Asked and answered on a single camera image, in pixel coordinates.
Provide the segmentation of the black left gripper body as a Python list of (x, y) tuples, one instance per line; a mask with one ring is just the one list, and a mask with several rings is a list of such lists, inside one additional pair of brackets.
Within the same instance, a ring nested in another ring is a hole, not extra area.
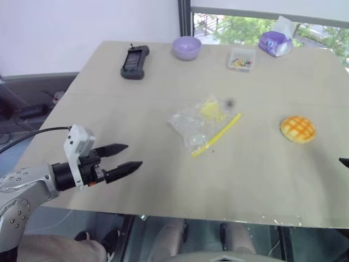
[(90, 187), (104, 181), (105, 171), (100, 167), (103, 157), (106, 157), (105, 149), (95, 148), (87, 156), (79, 158), (79, 171), (84, 186)]

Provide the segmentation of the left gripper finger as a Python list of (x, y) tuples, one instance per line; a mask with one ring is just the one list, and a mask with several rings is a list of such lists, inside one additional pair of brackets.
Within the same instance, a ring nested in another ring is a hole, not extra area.
[(109, 144), (106, 146), (95, 148), (95, 151), (98, 154), (98, 156), (102, 158), (117, 155), (126, 148), (128, 148), (128, 145), (125, 144)]
[(124, 178), (135, 172), (141, 165), (142, 161), (127, 162), (119, 165), (115, 169), (104, 172), (104, 180), (106, 183), (111, 183)]

